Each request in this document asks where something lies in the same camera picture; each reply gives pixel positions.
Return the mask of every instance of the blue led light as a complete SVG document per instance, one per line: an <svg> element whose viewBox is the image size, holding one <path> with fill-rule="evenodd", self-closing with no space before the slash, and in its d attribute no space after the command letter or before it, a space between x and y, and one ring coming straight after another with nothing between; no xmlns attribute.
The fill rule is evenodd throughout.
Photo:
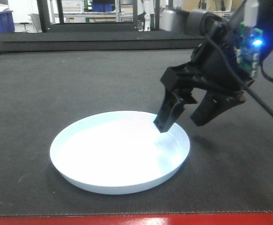
<svg viewBox="0 0 273 225"><path fill-rule="evenodd" d="M255 46L260 46L262 43L263 43L263 42L262 42L261 40L255 40L255 41L253 42L253 45L255 45Z"/></svg>

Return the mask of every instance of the black table mat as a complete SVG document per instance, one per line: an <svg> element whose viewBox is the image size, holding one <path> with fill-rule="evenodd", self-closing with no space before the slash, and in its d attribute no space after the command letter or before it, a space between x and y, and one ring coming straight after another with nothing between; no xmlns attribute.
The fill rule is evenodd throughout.
<svg viewBox="0 0 273 225"><path fill-rule="evenodd" d="M157 113L168 66L191 50L0 55L0 216L273 211L273 119L250 97L190 136L179 172L153 189L100 195L68 183L50 162L54 137L84 117L118 110ZM273 54L265 62L273 75ZM273 84L252 88L273 108ZM194 91L200 100L204 92Z"/></svg>

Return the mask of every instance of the blue container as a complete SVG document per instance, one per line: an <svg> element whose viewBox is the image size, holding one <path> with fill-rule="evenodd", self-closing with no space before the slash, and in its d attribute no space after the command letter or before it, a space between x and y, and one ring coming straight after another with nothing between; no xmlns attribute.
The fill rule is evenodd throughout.
<svg viewBox="0 0 273 225"><path fill-rule="evenodd" d="M112 4L92 4L91 7L93 12L111 12L113 10Z"/></svg>
<svg viewBox="0 0 273 225"><path fill-rule="evenodd" d="M0 33L13 33L15 24L12 11L0 12Z"/></svg>

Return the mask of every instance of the white dish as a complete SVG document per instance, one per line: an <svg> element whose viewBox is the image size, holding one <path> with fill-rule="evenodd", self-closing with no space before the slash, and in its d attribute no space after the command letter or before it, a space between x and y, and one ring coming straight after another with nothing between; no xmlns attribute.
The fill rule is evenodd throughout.
<svg viewBox="0 0 273 225"><path fill-rule="evenodd" d="M156 115L106 112L79 120L54 139L50 158L72 184L101 194L129 194L172 177L186 159L190 141L174 124L160 133Z"/></svg>

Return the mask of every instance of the circuit board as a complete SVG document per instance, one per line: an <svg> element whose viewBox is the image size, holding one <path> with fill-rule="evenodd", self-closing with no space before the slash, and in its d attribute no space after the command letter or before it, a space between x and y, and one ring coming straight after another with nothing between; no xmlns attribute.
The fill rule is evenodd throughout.
<svg viewBox="0 0 273 225"><path fill-rule="evenodd" d="M253 78L257 76L259 67L260 49L263 45L263 31L258 28L246 27L244 22L240 24L240 48L235 49L237 63Z"/></svg>

